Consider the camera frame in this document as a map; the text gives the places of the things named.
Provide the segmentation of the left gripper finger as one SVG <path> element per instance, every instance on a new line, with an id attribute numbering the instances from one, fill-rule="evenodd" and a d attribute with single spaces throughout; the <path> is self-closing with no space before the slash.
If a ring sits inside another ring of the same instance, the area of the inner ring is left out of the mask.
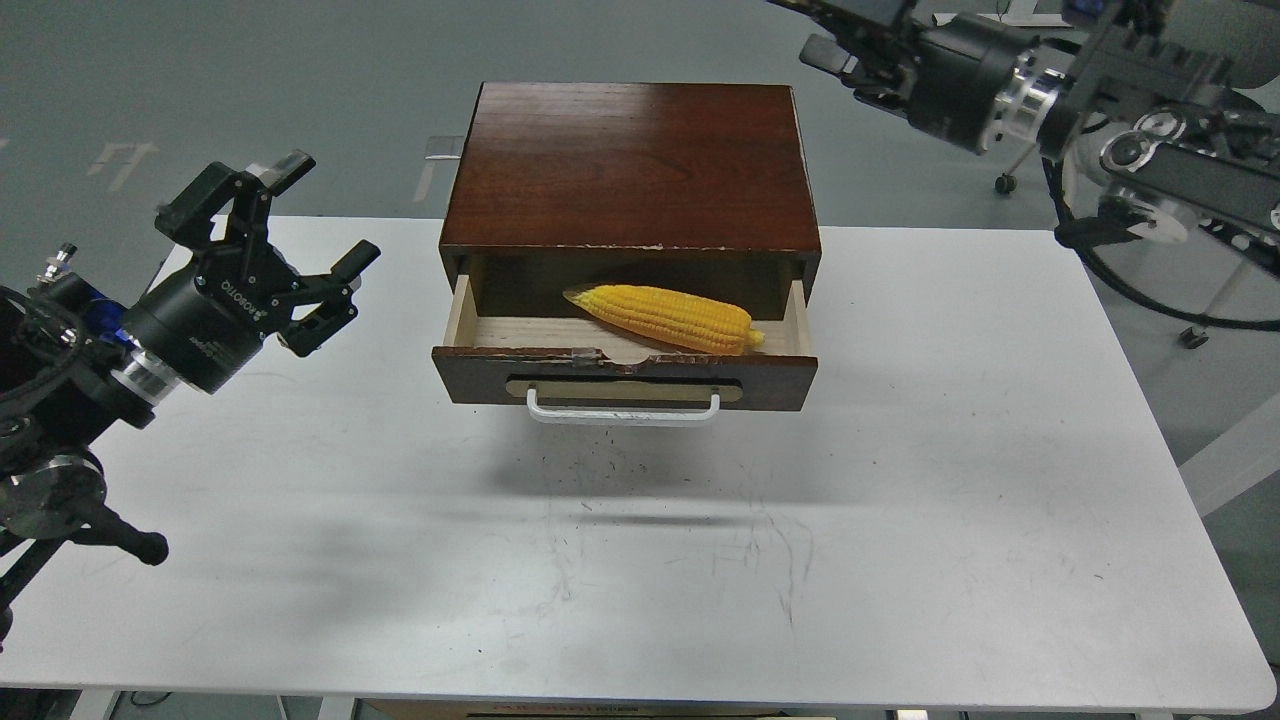
<path id="1" fill-rule="evenodd" d="M 301 275 L 276 295 L 284 313 L 276 332 L 280 343 L 297 357 L 307 357 L 357 315 L 353 296 L 360 277 L 381 255 L 366 240 L 358 241 L 325 274 Z"/>
<path id="2" fill-rule="evenodd" d="M 315 159 L 303 151 L 270 167 L 243 170 L 214 161 L 157 208 L 155 229 L 188 249 L 196 261 L 234 263 L 246 272 L 268 251 L 273 200 L 315 167 Z"/>

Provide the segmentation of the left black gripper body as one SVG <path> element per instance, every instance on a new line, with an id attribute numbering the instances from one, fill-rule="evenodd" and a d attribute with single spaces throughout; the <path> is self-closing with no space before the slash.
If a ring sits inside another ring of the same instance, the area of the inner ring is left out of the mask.
<path id="1" fill-rule="evenodd" d="M 125 311 L 123 328 L 182 380 L 212 393 L 285 328 L 273 300 L 298 282 L 275 250 L 210 250 L 145 293 Z"/>

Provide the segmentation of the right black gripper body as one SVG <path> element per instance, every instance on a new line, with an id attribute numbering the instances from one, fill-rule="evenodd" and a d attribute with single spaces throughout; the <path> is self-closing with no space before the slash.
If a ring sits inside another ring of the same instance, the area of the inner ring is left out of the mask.
<path id="1" fill-rule="evenodd" d="M 914 20 L 913 1 L 852 1 L 861 24 L 854 97 L 974 154 L 987 150 L 995 100 L 1012 81 L 1029 32 L 974 13 L 941 26 Z"/>

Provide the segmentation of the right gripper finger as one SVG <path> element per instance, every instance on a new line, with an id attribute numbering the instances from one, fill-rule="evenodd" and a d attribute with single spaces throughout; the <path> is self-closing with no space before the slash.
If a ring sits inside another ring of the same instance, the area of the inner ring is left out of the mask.
<path id="1" fill-rule="evenodd" d="M 892 42 L 841 40 L 810 35 L 800 63 L 835 77 L 856 96 L 876 101 L 906 101 L 915 85 L 913 58 Z"/>

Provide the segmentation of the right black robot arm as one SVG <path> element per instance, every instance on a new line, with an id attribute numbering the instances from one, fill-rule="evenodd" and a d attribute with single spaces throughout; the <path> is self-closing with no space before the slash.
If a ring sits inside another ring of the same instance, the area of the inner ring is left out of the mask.
<path id="1" fill-rule="evenodd" d="M 1021 138 L 1061 161 L 1091 119 L 1123 123 L 1094 161 L 1108 182 L 1097 213 L 1056 227 L 1068 249 L 1199 222 L 1257 249 L 1277 237 L 1277 117 L 1231 105 L 1228 56 L 1162 38 L 1170 1 L 1066 1 L 1064 19 L 1087 32 L 1071 50 L 973 13 L 928 26 L 914 6 L 788 4 L 820 27 L 805 64 L 969 152 Z"/>

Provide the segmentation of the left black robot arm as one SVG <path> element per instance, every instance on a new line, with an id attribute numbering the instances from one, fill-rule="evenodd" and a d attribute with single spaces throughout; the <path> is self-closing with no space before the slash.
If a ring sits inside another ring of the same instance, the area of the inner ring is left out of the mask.
<path id="1" fill-rule="evenodd" d="M 70 269 L 61 245 L 28 290 L 3 288 L 3 630 L 14 601 L 67 543 L 123 550 L 156 566 L 166 538 L 106 503 L 92 443 L 114 424 L 145 428 L 177 387 L 220 389 L 276 337 L 298 357 L 357 315 L 362 272 L 380 255 L 362 240 L 329 272 L 298 273 L 270 243 L 274 199 L 315 167 L 296 150 L 270 167 L 209 164 L 157 209 L 156 229 L 191 258 L 132 305 Z"/>

